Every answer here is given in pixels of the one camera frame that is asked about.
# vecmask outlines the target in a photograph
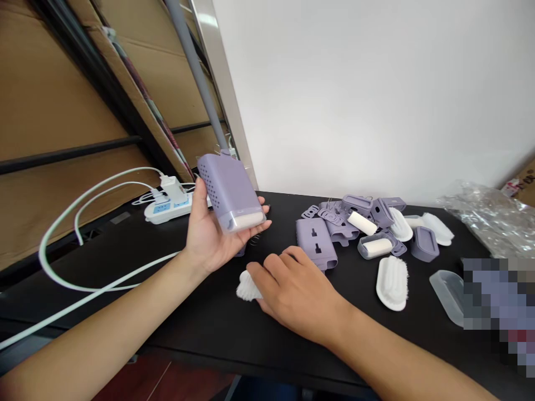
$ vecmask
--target white power strip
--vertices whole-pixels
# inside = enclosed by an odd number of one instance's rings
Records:
[[[191,203],[193,193],[188,192],[188,200],[181,204],[175,204],[171,200],[164,203],[156,204],[152,202],[145,209],[145,220],[153,224],[162,224],[169,220],[180,217],[191,212]],[[212,205],[210,198],[207,197],[208,207]]]

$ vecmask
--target right hand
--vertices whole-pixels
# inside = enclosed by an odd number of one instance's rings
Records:
[[[323,346],[334,345],[355,310],[299,247],[269,255],[263,267],[251,262],[247,271],[264,297],[257,301],[265,313]]]

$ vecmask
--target left hand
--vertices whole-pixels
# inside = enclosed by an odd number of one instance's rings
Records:
[[[202,178],[197,178],[189,215],[186,247],[181,254],[186,253],[190,263],[211,273],[232,259],[252,236],[268,229],[271,220],[237,233],[223,234],[216,215],[208,211],[206,196],[205,182]],[[261,205],[265,202],[264,197],[258,197],[258,200]],[[262,208],[264,213],[269,211],[269,206]]]

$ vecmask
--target white roller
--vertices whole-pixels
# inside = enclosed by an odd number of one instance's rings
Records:
[[[431,213],[424,213],[421,219],[423,220],[425,227],[435,233],[437,244],[442,246],[451,245],[451,240],[455,236],[451,230],[444,223],[442,223],[441,219]]]
[[[392,242],[386,238],[366,242],[362,244],[362,246],[366,249],[366,251],[368,251],[368,259],[373,259],[377,256],[386,255],[393,248]]]
[[[373,235],[375,234],[375,231],[377,231],[377,226],[375,224],[357,212],[351,213],[351,215],[347,218],[347,222],[357,227],[366,235]]]
[[[407,264],[395,257],[389,256],[379,262],[376,291],[381,302],[393,311],[405,308],[408,298]]]
[[[410,228],[425,227],[425,223],[420,216],[405,216],[405,220]]]
[[[389,208],[390,214],[394,218],[394,224],[391,225],[388,229],[392,231],[394,237],[399,239],[401,242],[407,242],[412,238],[412,229],[408,225],[407,220],[401,212],[396,208]]]

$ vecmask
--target purple clip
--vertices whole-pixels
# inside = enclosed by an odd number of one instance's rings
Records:
[[[355,211],[358,214],[368,217],[372,209],[373,201],[366,199],[365,197],[358,197],[355,195],[346,195],[342,198],[341,209],[344,213],[351,214],[351,211]]]
[[[329,211],[339,210],[342,205],[341,200],[335,202],[321,202],[319,206],[323,209]],[[325,225],[327,226],[327,231],[330,234],[330,240],[332,242],[339,242],[343,247],[349,246],[349,242],[352,239],[357,239],[360,231],[357,227],[347,222],[347,215],[339,214],[338,216],[343,217],[344,221],[340,226],[335,226],[333,223],[326,221]]]
[[[303,217],[303,218],[313,218],[318,211],[319,211],[319,207],[317,207],[316,205],[312,205],[306,211],[304,211],[301,214],[301,217]]]
[[[403,212],[407,207],[405,201],[401,198],[381,198],[387,207],[393,207]]]
[[[234,255],[234,257],[242,257],[245,255],[245,248],[247,247],[247,243],[245,243],[244,247],[238,251],[237,254]]]
[[[321,218],[300,219],[296,221],[297,245],[321,271],[338,264],[338,257],[330,240],[325,221]]]
[[[394,218],[382,198],[373,201],[372,217],[379,228],[388,228],[394,224]]]
[[[333,223],[335,226],[341,226],[344,222],[344,219],[339,214],[333,213],[328,211],[327,209],[321,209],[318,212],[318,216],[324,219],[325,221],[328,221],[330,223]]]
[[[390,253],[393,254],[395,257],[399,257],[403,255],[405,252],[407,252],[407,247],[405,246],[405,244],[401,242],[399,239],[397,239],[392,233],[392,231],[390,231],[388,228],[384,228],[379,232],[380,233],[382,232],[388,235],[390,237],[390,240],[394,242],[394,248],[392,248]]]
[[[412,236],[411,253],[415,258],[431,262],[439,255],[435,233],[427,227],[416,227]]]

